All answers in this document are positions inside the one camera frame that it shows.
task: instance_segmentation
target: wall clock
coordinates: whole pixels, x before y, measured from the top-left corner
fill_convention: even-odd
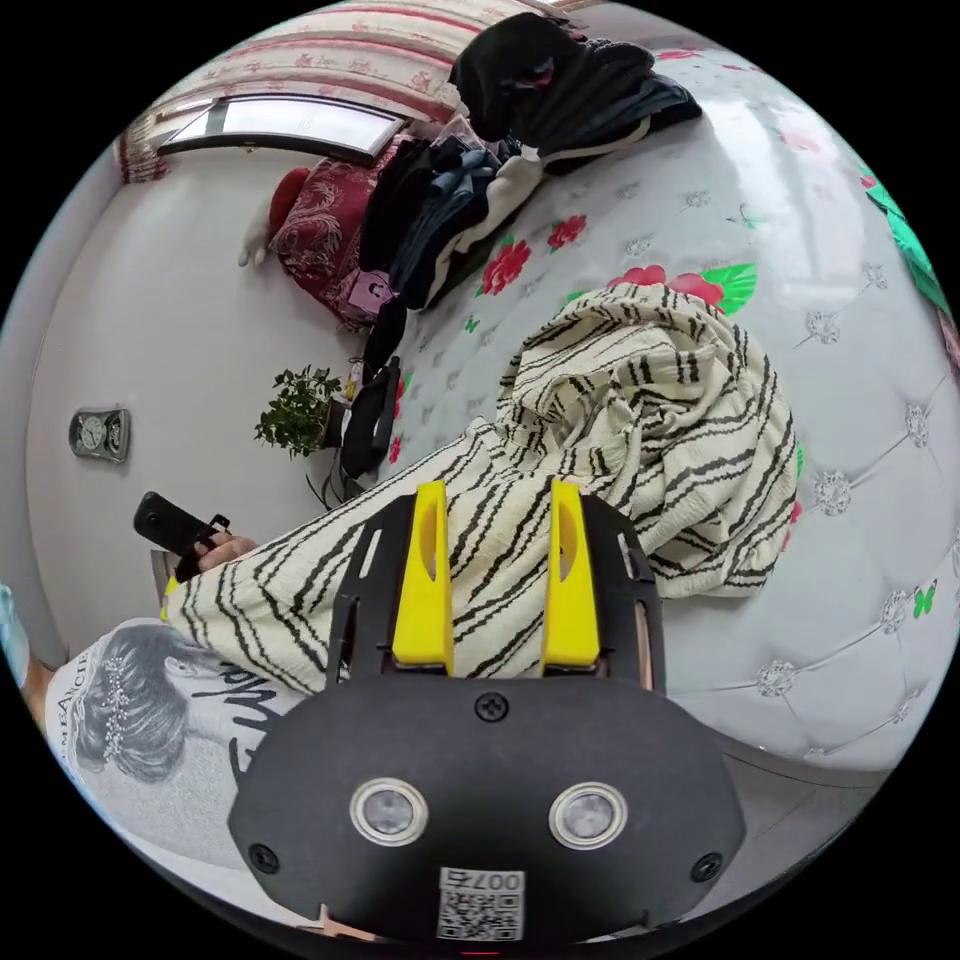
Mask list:
[[[70,420],[70,449],[78,457],[123,463],[130,449],[130,411],[78,410]]]

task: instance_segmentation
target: potted plant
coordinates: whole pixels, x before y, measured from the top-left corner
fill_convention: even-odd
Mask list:
[[[346,405],[334,394],[340,380],[330,370],[307,365],[294,373],[284,370],[273,381],[276,397],[260,414],[256,438],[271,447],[281,447],[294,457],[340,446],[341,425]]]

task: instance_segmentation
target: qr code label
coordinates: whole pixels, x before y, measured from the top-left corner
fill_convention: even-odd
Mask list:
[[[523,939],[521,870],[440,871],[440,940],[499,942]]]

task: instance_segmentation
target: window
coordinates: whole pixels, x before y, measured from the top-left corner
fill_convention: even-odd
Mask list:
[[[236,97],[212,103],[166,139],[157,152],[275,147],[371,165],[405,123],[401,117],[336,100],[291,95]]]

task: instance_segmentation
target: white t-shirt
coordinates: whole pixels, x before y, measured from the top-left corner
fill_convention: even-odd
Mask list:
[[[57,670],[47,738],[108,826],[144,855],[251,913],[313,926],[267,897],[227,829],[238,774],[301,699],[161,620],[128,620]]]

